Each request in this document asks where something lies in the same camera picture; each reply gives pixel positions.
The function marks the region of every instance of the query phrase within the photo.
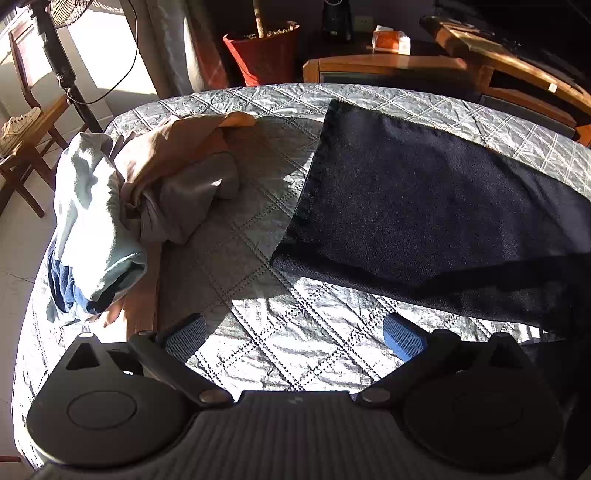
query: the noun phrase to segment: wall outlet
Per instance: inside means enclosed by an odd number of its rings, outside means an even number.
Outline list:
[[[374,18],[367,15],[355,15],[353,17],[353,30],[356,32],[371,33],[374,31]]]

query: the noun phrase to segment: tissue box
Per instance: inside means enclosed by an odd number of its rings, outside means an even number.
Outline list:
[[[410,55],[410,37],[403,31],[378,25],[372,38],[372,51]]]

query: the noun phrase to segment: floor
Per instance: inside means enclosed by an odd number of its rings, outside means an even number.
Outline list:
[[[45,161],[52,166],[60,154],[59,149],[49,152]],[[0,456],[19,455],[11,417],[14,361],[33,282],[56,227],[52,190],[35,172],[25,185],[46,215],[40,219],[18,194],[13,194],[0,216]],[[21,480],[31,473],[26,463],[0,463],[2,479]]]

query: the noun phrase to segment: quilted bedspread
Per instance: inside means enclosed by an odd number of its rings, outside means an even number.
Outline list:
[[[258,119],[253,128],[226,134],[241,178],[238,198],[215,202],[186,245],[165,246],[161,263],[161,326],[202,313],[210,335],[187,364],[235,398],[247,389],[365,388],[401,363],[382,336],[384,315],[391,311],[427,330],[448,328],[464,340],[487,340],[499,330],[518,341],[538,336],[524,325],[460,317],[270,266],[333,98],[494,148],[591,199],[591,150],[526,120],[427,93],[268,85],[161,100],[118,116],[107,130],[113,136],[146,132],[170,115],[244,111]],[[86,328],[53,326],[45,319],[46,276],[42,265],[22,328],[12,405],[17,446],[34,466],[41,461],[25,431],[27,411],[65,349]]]

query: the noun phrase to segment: denim fabric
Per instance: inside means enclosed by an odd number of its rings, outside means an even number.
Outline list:
[[[333,100],[272,256],[280,270],[481,319],[575,333],[591,205],[447,132]]]
[[[72,267],[55,259],[55,247],[56,241],[54,239],[47,249],[49,287],[57,308],[63,313],[70,312],[74,304],[78,304],[85,313],[91,315],[103,313],[113,303],[119,286],[129,272],[140,268],[137,264],[131,264],[132,266],[109,285],[96,301],[88,300],[74,282]]]

